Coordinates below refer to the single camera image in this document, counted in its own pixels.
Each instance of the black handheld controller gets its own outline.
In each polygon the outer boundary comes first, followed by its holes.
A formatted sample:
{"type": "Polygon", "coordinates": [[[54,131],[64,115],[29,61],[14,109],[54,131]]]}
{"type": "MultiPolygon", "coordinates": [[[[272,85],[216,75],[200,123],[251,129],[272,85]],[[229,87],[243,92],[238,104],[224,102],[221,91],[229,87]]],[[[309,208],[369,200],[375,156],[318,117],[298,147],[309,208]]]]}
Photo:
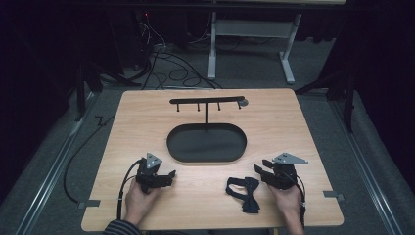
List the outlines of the black handheld controller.
{"type": "Polygon", "coordinates": [[[152,154],[147,155],[147,159],[140,160],[135,180],[141,185],[143,193],[148,194],[151,188],[162,188],[171,186],[176,170],[169,175],[157,175],[161,160],[152,154]]]}

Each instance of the white metal stand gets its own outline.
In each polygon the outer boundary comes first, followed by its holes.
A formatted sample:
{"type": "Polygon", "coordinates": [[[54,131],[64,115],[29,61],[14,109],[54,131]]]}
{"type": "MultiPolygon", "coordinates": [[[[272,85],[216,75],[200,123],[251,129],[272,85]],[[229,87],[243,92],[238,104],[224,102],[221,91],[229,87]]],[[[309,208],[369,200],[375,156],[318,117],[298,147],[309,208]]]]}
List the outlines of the white metal stand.
{"type": "Polygon", "coordinates": [[[289,84],[294,84],[294,76],[288,61],[294,39],[297,34],[301,14],[296,15],[293,22],[252,22],[238,20],[218,20],[216,13],[211,17],[211,40],[208,60],[209,79],[216,78],[216,35],[278,37],[287,38],[287,48],[279,53],[279,58],[289,84]]]}

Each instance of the metal bar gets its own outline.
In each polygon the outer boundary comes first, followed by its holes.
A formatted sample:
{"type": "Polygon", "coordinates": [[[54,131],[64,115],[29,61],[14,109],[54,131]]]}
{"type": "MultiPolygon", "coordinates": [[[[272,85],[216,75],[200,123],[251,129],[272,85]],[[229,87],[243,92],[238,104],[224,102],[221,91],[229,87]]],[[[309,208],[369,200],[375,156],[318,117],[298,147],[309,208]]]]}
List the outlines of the metal bar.
{"type": "Polygon", "coordinates": [[[37,218],[42,213],[42,210],[46,204],[46,202],[49,199],[49,196],[51,195],[56,182],[59,179],[59,176],[61,175],[63,169],[66,166],[66,163],[68,162],[70,156],[68,155],[69,150],[76,138],[76,135],[82,126],[85,117],[89,114],[91,107],[96,102],[97,97],[94,96],[94,94],[91,92],[87,98],[89,101],[89,106],[86,112],[84,113],[84,116],[75,123],[72,130],[70,131],[67,139],[64,142],[64,145],[61,148],[61,151],[59,152],[58,156],[56,157],[54,163],[51,166],[51,169],[49,170],[45,180],[43,181],[42,185],[40,186],[39,190],[37,191],[36,196],[33,199],[33,202],[30,205],[30,208],[27,210],[24,218],[22,219],[17,231],[15,234],[31,234],[31,230],[33,229],[37,218]]]}
{"type": "Polygon", "coordinates": [[[131,2],[85,2],[85,1],[61,1],[61,6],[82,8],[139,8],[146,10],[168,11],[203,11],[203,12],[275,12],[306,13],[306,12],[343,12],[365,13],[378,11],[377,7],[351,7],[349,5],[335,4],[286,4],[286,3],[131,3],[131,2]]]}
{"type": "Polygon", "coordinates": [[[342,130],[352,151],[354,152],[357,168],[362,176],[363,182],[366,185],[372,201],[378,210],[379,216],[381,217],[382,222],[388,230],[388,233],[393,235],[403,234],[393,212],[391,211],[389,202],[385,197],[381,187],[379,186],[375,176],[373,175],[369,164],[366,162],[356,139],[352,133],[348,132],[347,127],[343,123],[343,116],[340,105],[337,102],[329,102],[329,104],[337,120],[339,121],[339,124],[342,127],[342,130]]]}

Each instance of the metal bracket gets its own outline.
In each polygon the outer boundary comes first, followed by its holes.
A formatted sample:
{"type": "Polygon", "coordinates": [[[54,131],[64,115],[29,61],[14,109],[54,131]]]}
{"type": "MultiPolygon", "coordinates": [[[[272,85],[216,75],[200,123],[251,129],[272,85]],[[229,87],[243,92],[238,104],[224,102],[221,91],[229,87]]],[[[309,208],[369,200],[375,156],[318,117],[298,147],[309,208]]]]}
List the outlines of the metal bracket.
{"type": "Polygon", "coordinates": [[[272,162],[281,165],[307,165],[308,161],[294,155],[283,153],[272,159],[272,162]]]}
{"type": "Polygon", "coordinates": [[[154,166],[160,165],[161,163],[162,163],[161,159],[159,159],[158,157],[150,153],[147,153],[147,165],[146,165],[147,169],[153,168],[154,166]]]}
{"type": "Polygon", "coordinates": [[[80,202],[78,204],[78,209],[83,210],[85,208],[98,208],[100,207],[101,200],[88,200],[85,203],[80,202]]]}
{"type": "Polygon", "coordinates": [[[343,194],[339,194],[336,191],[323,191],[325,198],[337,198],[338,202],[342,202],[345,200],[345,196],[343,194]]]}

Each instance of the metal rail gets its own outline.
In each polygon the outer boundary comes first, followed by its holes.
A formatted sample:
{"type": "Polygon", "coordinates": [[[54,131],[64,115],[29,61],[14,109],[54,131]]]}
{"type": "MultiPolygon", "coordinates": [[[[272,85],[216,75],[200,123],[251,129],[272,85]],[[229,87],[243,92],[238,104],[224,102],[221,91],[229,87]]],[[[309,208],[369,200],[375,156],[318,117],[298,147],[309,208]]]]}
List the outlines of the metal rail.
{"type": "Polygon", "coordinates": [[[345,137],[347,138],[351,150],[354,152],[355,160],[357,162],[357,169],[362,176],[363,182],[366,185],[369,195],[372,198],[372,201],[378,210],[379,216],[381,217],[382,222],[385,224],[388,233],[393,235],[403,234],[391,210],[388,199],[385,197],[381,187],[379,186],[375,176],[372,173],[369,164],[366,162],[355,137],[348,132],[347,127],[343,123],[343,115],[340,105],[337,102],[329,102],[329,105],[332,108],[332,111],[335,114],[337,120],[339,121],[343,132],[345,133],[345,137]]]}
{"type": "Polygon", "coordinates": [[[43,181],[42,185],[37,191],[37,194],[34,197],[33,202],[30,205],[30,208],[27,210],[24,218],[22,219],[15,233],[16,235],[31,234],[31,230],[34,227],[37,221],[37,218],[42,213],[43,208],[46,205],[46,202],[48,201],[49,196],[51,195],[56,185],[56,182],[58,181],[63,169],[66,167],[66,164],[70,158],[69,150],[76,138],[76,135],[79,132],[79,129],[82,126],[85,120],[85,117],[90,113],[91,108],[95,105],[96,100],[97,100],[97,96],[95,96],[91,92],[87,98],[87,102],[89,103],[89,105],[85,112],[85,115],[78,122],[76,122],[75,125],[72,127],[58,156],[56,157],[54,163],[52,164],[45,180],[43,181]]]}

